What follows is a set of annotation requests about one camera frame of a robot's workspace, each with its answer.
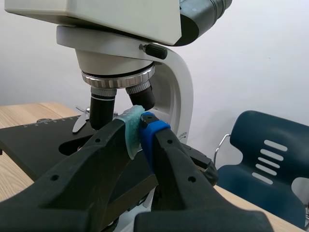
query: microscope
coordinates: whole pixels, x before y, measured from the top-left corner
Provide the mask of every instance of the microscope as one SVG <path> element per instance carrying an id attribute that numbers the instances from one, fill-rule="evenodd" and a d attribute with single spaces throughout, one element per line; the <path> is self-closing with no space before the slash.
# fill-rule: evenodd
<path id="1" fill-rule="evenodd" d="M 192 78 L 184 60 L 167 48 L 194 42 L 231 2 L 5 0 L 9 13 L 59 25 L 56 41 L 75 49 L 91 103 L 80 117 L 0 130 L 0 148 L 35 181 L 0 203 L 1 231 L 113 231 L 120 215 L 152 198 L 155 212 L 139 215 L 134 231 L 272 231 L 262 213 L 245 212 L 219 196 L 212 188 L 212 161 L 186 145 Z M 147 111 L 141 134 L 153 123 L 164 125 L 153 130 L 153 143 L 141 143 L 149 149 L 133 160 L 125 125 L 113 120 L 122 88 L 132 105 Z M 184 174 L 190 174 L 185 182 Z M 205 205 L 207 215 L 200 208 Z M 231 212 L 233 225 L 218 228 L 218 217 Z"/>

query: blue clamp pad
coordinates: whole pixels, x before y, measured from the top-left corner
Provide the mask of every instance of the blue clamp pad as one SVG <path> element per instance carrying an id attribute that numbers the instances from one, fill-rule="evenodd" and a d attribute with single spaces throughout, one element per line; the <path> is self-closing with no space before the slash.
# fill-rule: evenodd
<path id="1" fill-rule="evenodd" d="M 143 115 L 154 115 L 153 113 L 146 112 Z M 170 129 L 170 125 L 164 121 L 156 121 L 149 123 L 146 128 L 140 124 L 140 144 L 148 160 L 148 164 L 153 172 L 153 137 L 154 134 L 165 128 Z"/>

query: metal chair leg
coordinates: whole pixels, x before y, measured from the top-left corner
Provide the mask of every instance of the metal chair leg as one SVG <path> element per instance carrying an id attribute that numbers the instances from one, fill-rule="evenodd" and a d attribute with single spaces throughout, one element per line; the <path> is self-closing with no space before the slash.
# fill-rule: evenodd
<path id="1" fill-rule="evenodd" d="M 219 143 L 219 145 L 218 145 L 216 151 L 214 152 L 214 156 L 213 156 L 213 163 L 214 163 L 214 166 L 216 166 L 217 153 L 218 153 L 218 151 L 219 151 L 219 149 L 220 149 L 222 143 L 224 142 L 224 140 L 225 140 L 227 137 L 230 137 L 230 136 L 231 136 L 231 135 L 226 134 L 226 135 L 223 137 L 223 139 L 221 140 L 221 142 Z"/>

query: chair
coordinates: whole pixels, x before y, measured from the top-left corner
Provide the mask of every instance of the chair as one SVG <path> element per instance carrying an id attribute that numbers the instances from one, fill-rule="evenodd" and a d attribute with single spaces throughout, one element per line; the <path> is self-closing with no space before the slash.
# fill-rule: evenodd
<path id="1" fill-rule="evenodd" d="M 309 127 L 246 111 L 224 139 L 228 136 L 243 159 L 221 167 L 217 185 L 304 229 L 305 207 L 291 185 L 298 177 L 309 178 Z"/>

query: wooden table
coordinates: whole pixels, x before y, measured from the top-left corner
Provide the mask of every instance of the wooden table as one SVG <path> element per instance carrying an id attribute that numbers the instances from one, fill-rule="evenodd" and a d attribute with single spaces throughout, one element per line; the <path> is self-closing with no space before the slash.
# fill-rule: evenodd
<path id="1" fill-rule="evenodd" d="M 33 123 L 41 118 L 57 119 L 76 115 L 78 115 L 77 112 L 57 103 L 0 106 L 0 128 Z M 33 181 L 5 153 L 0 156 L 0 201 L 19 193 L 32 183 Z M 300 228 L 221 187 L 215 186 L 215 189 L 228 201 L 240 208 L 263 211 L 275 232 L 303 232 Z"/>

